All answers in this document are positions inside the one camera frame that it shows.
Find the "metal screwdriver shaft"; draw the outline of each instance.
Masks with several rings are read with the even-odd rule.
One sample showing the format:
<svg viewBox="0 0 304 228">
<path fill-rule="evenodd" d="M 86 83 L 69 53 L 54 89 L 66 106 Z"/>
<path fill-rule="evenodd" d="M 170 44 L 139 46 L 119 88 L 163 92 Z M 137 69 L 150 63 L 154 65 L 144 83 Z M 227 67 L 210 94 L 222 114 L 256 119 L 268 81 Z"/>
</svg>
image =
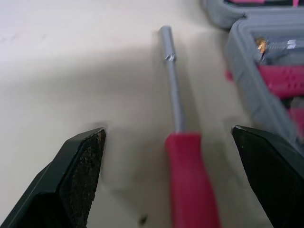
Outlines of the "metal screwdriver shaft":
<svg viewBox="0 0 304 228">
<path fill-rule="evenodd" d="M 164 49 L 164 60 L 166 61 L 166 67 L 168 70 L 169 80 L 171 85 L 171 99 L 172 99 L 173 115 L 175 122 L 175 131 L 184 132 L 185 123 L 183 116 L 183 108 L 179 94 L 179 85 L 176 76 L 176 68 L 175 68 L 176 54 L 175 54 L 175 48 L 172 38 L 171 27 L 163 26 L 160 32 L 163 43 L 163 49 Z"/>
</svg>

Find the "brass part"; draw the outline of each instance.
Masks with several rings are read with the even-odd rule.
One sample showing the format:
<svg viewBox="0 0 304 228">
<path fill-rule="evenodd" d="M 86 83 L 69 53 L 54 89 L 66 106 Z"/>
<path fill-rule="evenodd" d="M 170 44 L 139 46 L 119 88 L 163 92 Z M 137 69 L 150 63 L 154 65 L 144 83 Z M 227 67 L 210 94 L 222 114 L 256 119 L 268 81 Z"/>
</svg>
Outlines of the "brass part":
<svg viewBox="0 0 304 228">
<path fill-rule="evenodd" d="M 256 39 L 257 49 L 261 54 L 264 54 L 267 49 L 267 41 L 264 38 Z"/>
</svg>

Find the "pink tool handle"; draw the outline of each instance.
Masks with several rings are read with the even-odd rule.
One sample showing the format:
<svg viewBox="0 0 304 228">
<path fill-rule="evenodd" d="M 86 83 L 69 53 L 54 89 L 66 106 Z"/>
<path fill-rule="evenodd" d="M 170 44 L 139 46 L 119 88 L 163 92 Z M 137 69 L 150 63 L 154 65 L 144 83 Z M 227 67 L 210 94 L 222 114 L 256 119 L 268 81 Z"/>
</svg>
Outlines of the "pink tool handle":
<svg viewBox="0 0 304 228">
<path fill-rule="evenodd" d="M 265 83 L 277 97 L 304 95 L 304 66 L 259 66 Z"/>
<path fill-rule="evenodd" d="M 202 161 L 200 140 L 197 133 L 173 133 L 166 140 L 174 228 L 220 228 L 215 196 Z"/>
<path fill-rule="evenodd" d="M 299 6 L 299 0 L 293 0 L 293 6 L 298 7 Z"/>
<path fill-rule="evenodd" d="M 293 108 L 289 109 L 288 112 L 298 126 L 299 136 L 304 137 L 304 108 Z"/>
</svg>

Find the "white surface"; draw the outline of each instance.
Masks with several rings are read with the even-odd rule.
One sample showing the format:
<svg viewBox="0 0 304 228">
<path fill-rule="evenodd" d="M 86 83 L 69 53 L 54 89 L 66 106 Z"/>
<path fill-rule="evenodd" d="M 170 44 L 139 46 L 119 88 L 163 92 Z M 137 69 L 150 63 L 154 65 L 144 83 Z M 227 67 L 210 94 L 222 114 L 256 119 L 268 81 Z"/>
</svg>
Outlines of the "white surface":
<svg viewBox="0 0 304 228">
<path fill-rule="evenodd" d="M 102 181 L 89 228 L 169 228 L 173 130 L 156 32 L 169 24 L 188 129 L 203 154 L 224 228 L 271 227 L 229 135 L 250 123 L 224 77 L 226 33 L 196 0 L 0 1 L 0 223 L 77 133 L 106 124 Z"/>
</svg>

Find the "screwdriver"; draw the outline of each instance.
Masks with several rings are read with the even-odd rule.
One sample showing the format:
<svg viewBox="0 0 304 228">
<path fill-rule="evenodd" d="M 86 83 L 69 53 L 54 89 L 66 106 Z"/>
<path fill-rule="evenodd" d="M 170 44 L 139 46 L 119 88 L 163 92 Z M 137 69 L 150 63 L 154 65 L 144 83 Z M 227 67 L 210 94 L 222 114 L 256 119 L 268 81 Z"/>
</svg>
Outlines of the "screwdriver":
<svg viewBox="0 0 304 228">
<path fill-rule="evenodd" d="M 170 26 L 160 29 L 171 85 L 175 132 L 166 139 L 170 160 L 171 214 L 174 228 L 220 228 L 211 182 L 201 156 L 201 135 L 186 133 Z"/>
</svg>

